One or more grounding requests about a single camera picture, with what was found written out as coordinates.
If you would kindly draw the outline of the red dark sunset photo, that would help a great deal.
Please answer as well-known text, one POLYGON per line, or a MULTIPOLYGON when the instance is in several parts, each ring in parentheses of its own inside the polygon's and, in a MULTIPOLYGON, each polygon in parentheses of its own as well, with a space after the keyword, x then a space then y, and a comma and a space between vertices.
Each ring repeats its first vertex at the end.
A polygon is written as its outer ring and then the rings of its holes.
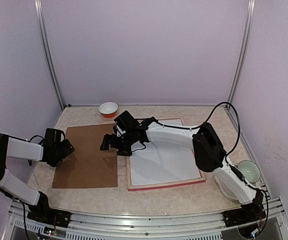
POLYGON ((127 188, 143 191, 204 183, 205 175, 195 164, 194 152, 169 143, 146 143, 146 149, 126 159, 127 188))

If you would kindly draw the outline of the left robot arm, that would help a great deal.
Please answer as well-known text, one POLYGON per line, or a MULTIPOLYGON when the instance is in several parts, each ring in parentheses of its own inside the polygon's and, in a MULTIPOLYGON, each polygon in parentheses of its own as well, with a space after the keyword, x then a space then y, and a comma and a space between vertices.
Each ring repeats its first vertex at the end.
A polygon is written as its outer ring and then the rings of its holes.
POLYGON ((0 191, 9 198, 27 205, 30 219, 47 223, 57 218, 68 218, 69 212, 50 207, 45 193, 30 187, 11 173, 7 161, 14 159, 42 162, 55 168, 74 151, 65 133, 59 129, 47 128, 41 143, 0 133, 0 191))

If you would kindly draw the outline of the brown cardboard backing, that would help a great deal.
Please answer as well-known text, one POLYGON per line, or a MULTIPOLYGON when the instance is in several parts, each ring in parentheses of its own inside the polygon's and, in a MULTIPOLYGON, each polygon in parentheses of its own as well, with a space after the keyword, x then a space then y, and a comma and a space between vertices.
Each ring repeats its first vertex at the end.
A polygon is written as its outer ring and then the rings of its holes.
POLYGON ((53 189, 93 189, 118 186, 117 153, 101 151, 105 134, 112 134, 113 124, 68 127, 66 138, 75 151, 56 167, 53 189))

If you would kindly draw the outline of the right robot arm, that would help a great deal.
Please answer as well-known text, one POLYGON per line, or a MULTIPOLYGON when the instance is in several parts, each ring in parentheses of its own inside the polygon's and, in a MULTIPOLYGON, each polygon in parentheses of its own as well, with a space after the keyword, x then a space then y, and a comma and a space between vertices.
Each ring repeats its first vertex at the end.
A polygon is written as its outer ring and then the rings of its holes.
POLYGON ((123 156, 131 156, 137 142, 166 143, 193 151, 197 168, 219 178, 241 204, 240 218, 250 222, 263 208, 264 193, 252 186, 228 158, 228 152, 213 126, 204 122, 199 126, 167 125, 155 117, 136 119, 127 110, 114 119, 112 134, 105 134, 101 151, 116 149, 123 156))

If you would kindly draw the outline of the pink wooden picture frame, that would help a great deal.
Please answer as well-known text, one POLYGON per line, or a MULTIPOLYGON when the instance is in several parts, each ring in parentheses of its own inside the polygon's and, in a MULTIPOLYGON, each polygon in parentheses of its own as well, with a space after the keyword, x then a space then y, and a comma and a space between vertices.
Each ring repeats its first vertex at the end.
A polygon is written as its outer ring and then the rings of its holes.
POLYGON ((126 159, 129 191, 157 190, 204 183, 196 166, 193 134, 182 118, 163 119, 149 125, 148 143, 132 145, 126 159))

